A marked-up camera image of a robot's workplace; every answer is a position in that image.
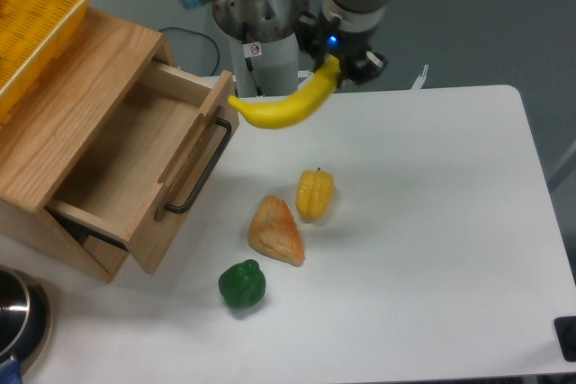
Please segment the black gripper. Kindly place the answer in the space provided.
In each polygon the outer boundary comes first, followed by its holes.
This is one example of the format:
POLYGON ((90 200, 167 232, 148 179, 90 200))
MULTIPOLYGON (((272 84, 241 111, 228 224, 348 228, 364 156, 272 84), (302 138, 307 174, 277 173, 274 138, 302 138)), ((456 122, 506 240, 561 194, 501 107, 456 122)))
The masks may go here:
POLYGON ((313 73, 322 68, 328 55, 338 59, 336 88, 341 88, 346 80, 362 85, 379 77, 388 66, 387 57, 372 48, 376 30, 376 26, 362 31, 346 30, 343 18, 327 19, 323 13, 316 17, 310 12, 304 12, 294 24, 300 51, 313 59, 313 73))

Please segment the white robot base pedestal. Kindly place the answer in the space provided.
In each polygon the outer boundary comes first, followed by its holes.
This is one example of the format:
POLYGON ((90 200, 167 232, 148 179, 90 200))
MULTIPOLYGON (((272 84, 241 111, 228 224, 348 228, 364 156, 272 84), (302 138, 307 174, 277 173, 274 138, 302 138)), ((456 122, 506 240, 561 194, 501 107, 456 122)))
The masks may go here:
POLYGON ((285 96, 298 88, 294 25, 309 0, 217 0, 212 16, 229 42, 240 98, 285 96))

